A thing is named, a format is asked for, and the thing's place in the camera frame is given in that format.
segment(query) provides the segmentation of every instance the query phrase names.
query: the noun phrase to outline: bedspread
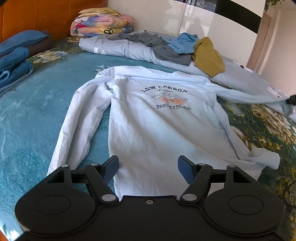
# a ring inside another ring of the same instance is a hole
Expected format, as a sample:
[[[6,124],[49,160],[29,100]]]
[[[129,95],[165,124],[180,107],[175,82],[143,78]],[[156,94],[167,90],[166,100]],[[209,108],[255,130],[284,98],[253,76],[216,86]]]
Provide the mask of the bedspread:
[[[0,97],[0,230],[10,240],[21,234],[14,218],[15,203],[45,177],[76,89],[111,66],[140,65],[174,72],[145,61],[87,53],[78,43],[79,37],[70,37],[30,57],[32,75]],[[259,182],[281,198],[296,178],[296,124],[265,105],[234,104],[221,98],[218,102],[249,149],[263,147],[280,155],[278,170],[266,167]],[[109,157],[109,113],[108,108],[91,140],[90,152],[78,168],[103,163]],[[292,187],[285,197],[296,204],[295,195]],[[294,209],[286,208],[279,233],[289,241],[296,240]]]

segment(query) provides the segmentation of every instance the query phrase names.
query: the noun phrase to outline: orange wheel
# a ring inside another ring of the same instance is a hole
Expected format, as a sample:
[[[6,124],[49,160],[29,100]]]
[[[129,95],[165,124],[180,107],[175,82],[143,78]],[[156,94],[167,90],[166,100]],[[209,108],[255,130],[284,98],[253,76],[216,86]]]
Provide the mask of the orange wheel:
[[[161,96],[161,97],[159,98],[159,100],[162,101],[162,102],[165,102],[165,103],[167,103],[167,104],[169,103],[168,99],[165,98],[164,96]]]
[[[175,98],[175,99],[174,99],[174,102],[175,102],[176,104],[184,104],[184,103],[185,103],[185,101],[182,100],[182,99],[180,99],[180,98]]]

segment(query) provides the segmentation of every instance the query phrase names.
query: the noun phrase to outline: yellow cloth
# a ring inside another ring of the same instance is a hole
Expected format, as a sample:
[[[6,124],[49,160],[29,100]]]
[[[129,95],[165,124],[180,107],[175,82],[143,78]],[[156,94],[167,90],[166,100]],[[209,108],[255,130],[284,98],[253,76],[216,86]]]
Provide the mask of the yellow cloth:
[[[225,71],[223,59],[214,49],[209,37],[204,37],[196,42],[192,59],[195,66],[211,77]]]
[[[81,10],[79,12],[79,14],[83,14],[83,13],[89,13],[89,12],[96,12],[98,14],[102,14],[102,13],[107,13],[113,16],[121,16],[121,14],[119,12],[117,12],[116,10],[109,8],[109,7],[101,7],[101,8],[88,8],[88,9],[84,9]]]

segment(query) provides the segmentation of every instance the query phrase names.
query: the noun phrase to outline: gray cloth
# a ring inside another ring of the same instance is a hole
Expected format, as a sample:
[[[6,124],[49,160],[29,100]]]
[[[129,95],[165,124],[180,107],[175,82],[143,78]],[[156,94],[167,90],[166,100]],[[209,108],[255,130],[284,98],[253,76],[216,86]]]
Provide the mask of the gray cloth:
[[[126,39],[133,43],[142,43],[148,47],[151,47],[155,57],[160,60],[168,60],[174,62],[176,64],[182,64],[189,66],[191,63],[191,55],[190,54],[178,54],[171,47],[168,46],[168,42],[164,41],[158,34],[151,35],[148,32],[144,32],[142,34],[114,34],[107,35],[107,39],[109,40],[120,40]]]

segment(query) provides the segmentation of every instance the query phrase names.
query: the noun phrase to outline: pillow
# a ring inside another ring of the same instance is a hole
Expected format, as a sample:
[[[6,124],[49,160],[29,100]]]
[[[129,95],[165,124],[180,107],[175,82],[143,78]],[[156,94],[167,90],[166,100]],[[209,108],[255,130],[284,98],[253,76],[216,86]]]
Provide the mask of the pillow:
[[[30,50],[30,57],[54,47],[54,42],[50,36],[50,32],[48,30],[43,30],[42,32],[44,34],[47,34],[48,37],[40,41],[39,43],[28,47],[28,49]]]
[[[110,14],[110,15],[113,15],[113,16],[119,16],[119,17],[121,16],[121,14],[119,12],[117,12],[116,10],[114,10],[112,8],[109,8],[109,7],[88,8],[88,9],[81,10],[79,12],[79,14],[89,13],[89,12],[97,12],[99,14],[107,13],[107,14]]]
[[[9,54],[18,47],[30,47],[42,41],[46,37],[48,37],[47,34],[37,30],[26,30],[20,32],[0,43],[0,56]]]

